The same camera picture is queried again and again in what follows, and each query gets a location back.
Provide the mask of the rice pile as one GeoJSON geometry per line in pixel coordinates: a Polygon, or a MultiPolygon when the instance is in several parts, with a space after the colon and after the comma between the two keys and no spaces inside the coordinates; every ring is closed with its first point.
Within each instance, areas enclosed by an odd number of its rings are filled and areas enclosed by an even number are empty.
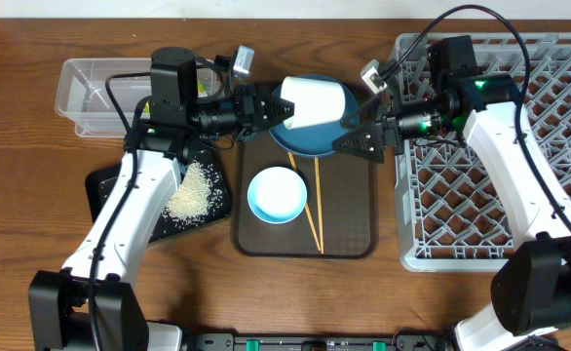
{"type": "Polygon", "coordinates": [[[183,181],[167,202],[163,215],[183,225],[204,224],[224,203],[224,192],[216,188],[221,177],[213,165],[193,162],[183,181]]]}

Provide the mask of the pale green plastic cup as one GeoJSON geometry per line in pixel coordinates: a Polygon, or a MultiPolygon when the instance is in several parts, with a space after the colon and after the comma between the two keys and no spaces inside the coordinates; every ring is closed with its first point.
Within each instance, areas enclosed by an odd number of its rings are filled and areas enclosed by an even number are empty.
{"type": "Polygon", "coordinates": [[[288,76],[280,97],[294,104],[293,115],[284,121],[287,130],[339,121],[346,107],[342,86],[330,81],[288,76]]]}

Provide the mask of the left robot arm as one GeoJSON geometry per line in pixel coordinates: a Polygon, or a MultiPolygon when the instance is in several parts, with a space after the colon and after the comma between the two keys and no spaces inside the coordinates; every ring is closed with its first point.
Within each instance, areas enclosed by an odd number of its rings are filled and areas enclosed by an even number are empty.
{"type": "Polygon", "coordinates": [[[125,154],[117,180],[79,248],[28,289],[38,350],[188,350],[172,323],[146,320],[134,293],[138,268],[182,167],[210,139],[245,142],[281,124],[291,102],[246,82],[254,57],[240,47],[214,60],[164,47],[146,72],[151,93],[123,117],[125,154]]]}

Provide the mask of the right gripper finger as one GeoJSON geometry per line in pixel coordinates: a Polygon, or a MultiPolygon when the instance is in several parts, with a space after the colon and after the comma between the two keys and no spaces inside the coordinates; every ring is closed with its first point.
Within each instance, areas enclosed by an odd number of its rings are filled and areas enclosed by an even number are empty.
{"type": "Polygon", "coordinates": [[[368,98],[359,107],[348,112],[340,119],[340,127],[345,130],[354,130],[366,123],[374,122],[387,113],[387,98],[385,94],[376,94],[368,98]]]}
{"type": "Polygon", "coordinates": [[[370,122],[361,125],[332,142],[333,150],[382,164],[386,144],[383,127],[370,122]]]}

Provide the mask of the light blue bowl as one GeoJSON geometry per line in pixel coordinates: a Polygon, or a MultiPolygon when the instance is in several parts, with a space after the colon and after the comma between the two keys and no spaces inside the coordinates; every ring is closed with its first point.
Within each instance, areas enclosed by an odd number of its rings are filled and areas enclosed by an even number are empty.
{"type": "Polygon", "coordinates": [[[302,177],[286,167],[270,167],[256,174],[247,189],[251,212],[269,224],[296,219],[307,203],[307,186],[302,177]]]}

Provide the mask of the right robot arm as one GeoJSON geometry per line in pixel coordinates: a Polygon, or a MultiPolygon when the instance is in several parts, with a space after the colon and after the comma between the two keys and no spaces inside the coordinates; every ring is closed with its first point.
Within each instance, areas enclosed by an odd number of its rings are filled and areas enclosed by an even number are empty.
{"type": "Polygon", "coordinates": [[[382,162],[386,148],[453,131],[486,169],[508,218],[514,254],[494,276],[488,305],[457,323],[440,350],[547,347],[550,332],[571,327],[571,199],[539,147],[528,121],[525,83],[486,75],[472,39],[430,46],[432,97],[403,102],[400,63],[370,62],[361,73],[377,112],[370,122],[344,117],[347,133],[334,150],[382,162]]]}

